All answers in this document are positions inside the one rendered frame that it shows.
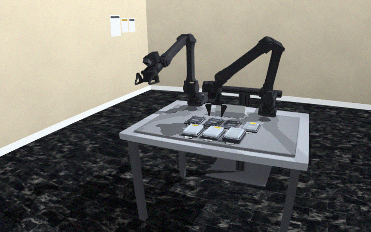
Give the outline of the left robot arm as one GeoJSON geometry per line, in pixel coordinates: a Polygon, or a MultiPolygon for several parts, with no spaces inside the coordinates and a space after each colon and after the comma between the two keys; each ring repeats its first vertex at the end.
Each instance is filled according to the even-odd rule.
{"type": "Polygon", "coordinates": [[[253,47],[231,65],[216,73],[214,76],[215,81],[203,81],[202,92],[208,92],[209,102],[220,102],[222,99],[222,94],[220,94],[222,93],[222,85],[225,84],[235,73],[244,68],[250,62],[255,60],[260,55],[270,52],[271,50],[271,59],[265,83],[259,90],[259,97],[261,97],[260,101],[263,102],[260,104],[259,113],[275,115],[277,106],[273,104],[274,99],[272,96],[272,91],[280,58],[282,53],[285,51],[285,48],[279,41],[269,36],[262,38],[260,41],[258,41],[258,44],[255,47],[253,47]]]}

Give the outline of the grey operator panel with colored buttons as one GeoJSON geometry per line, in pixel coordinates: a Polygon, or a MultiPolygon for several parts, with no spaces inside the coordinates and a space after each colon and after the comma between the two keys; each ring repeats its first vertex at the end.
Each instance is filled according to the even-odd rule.
{"type": "MultiPolygon", "coordinates": [[[[244,119],[247,115],[246,106],[230,105],[230,104],[222,104],[222,105],[227,106],[222,117],[244,119]]],[[[221,117],[221,106],[220,105],[216,105],[215,116],[221,117]]]]}

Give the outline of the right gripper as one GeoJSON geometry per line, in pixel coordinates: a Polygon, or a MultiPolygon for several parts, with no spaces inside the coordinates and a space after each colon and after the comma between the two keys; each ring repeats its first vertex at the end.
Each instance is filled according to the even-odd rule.
{"type": "Polygon", "coordinates": [[[136,73],[136,80],[135,80],[135,85],[141,84],[143,82],[148,82],[149,85],[159,83],[159,72],[156,72],[156,70],[146,70],[146,71],[141,71],[142,76],[140,73],[136,73]],[[137,80],[139,79],[139,82],[137,80]],[[155,80],[154,82],[151,83],[152,80],[155,80]]]}

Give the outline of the grey perforated work table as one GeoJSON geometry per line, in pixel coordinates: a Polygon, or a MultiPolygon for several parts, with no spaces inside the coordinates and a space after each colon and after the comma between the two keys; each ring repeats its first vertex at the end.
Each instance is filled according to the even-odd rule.
{"type": "Polygon", "coordinates": [[[215,108],[211,108],[210,116],[208,116],[206,107],[178,104],[137,128],[134,132],[206,145],[295,157],[300,122],[299,117],[279,115],[276,115],[276,117],[268,117],[260,116],[258,113],[253,112],[247,112],[246,114],[247,115],[244,119],[219,117],[215,116],[215,108]],[[198,137],[193,137],[192,139],[184,138],[185,136],[181,135],[181,133],[188,127],[184,122],[195,115],[206,117],[200,125],[206,122],[209,118],[214,117],[224,119],[219,127],[229,119],[233,121],[241,121],[242,123],[238,127],[240,129],[248,121],[260,123],[261,126],[257,133],[246,133],[242,141],[239,144],[235,143],[234,145],[225,144],[226,142],[222,141],[222,137],[227,133],[227,131],[217,141],[204,141],[204,138],[201,138],[201,136],[207,128],[205,128],[198,137]]]}

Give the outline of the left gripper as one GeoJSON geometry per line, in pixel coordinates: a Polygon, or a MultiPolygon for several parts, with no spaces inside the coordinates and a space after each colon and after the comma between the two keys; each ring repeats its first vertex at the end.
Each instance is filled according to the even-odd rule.
{"type": "Polygon", "coordinates": [[[210,116],[210,112],[211,112],[211,106],[212,105],[220,105],[221,106],[221,117],[223,116],[227,106],[226,105],[222,105],[222,104],[225,104],[225,102],[220,102],[220,101],[215,101],[215,102],[210,102],[211,104],[206,104],[205,107],[207,109],[207,112],[208,112],[208,116],[210,116]]]}

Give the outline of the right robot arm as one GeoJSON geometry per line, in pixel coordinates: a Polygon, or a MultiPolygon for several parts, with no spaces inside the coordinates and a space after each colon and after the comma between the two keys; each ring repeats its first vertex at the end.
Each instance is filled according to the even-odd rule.
{"type": "Polygon", "coordinates": [[[151,52],[145,56],[143,58],[143,63],[147,67],[144,71],[156,70],[157,72],[160,72],[170,64],[173,57],[186,45],[187,76],[184,81],[183,91],[187,94],[190,93],[190,98],[187,101],[188,103],[201,104],[205,97],[199,94],[200,87],[198,80],[195,79],[194,47],[197,40],[191,33],[181,34],[176,38],[176,40],[177,41],[161,56],[159,56],[158,51],[151,52]]]}

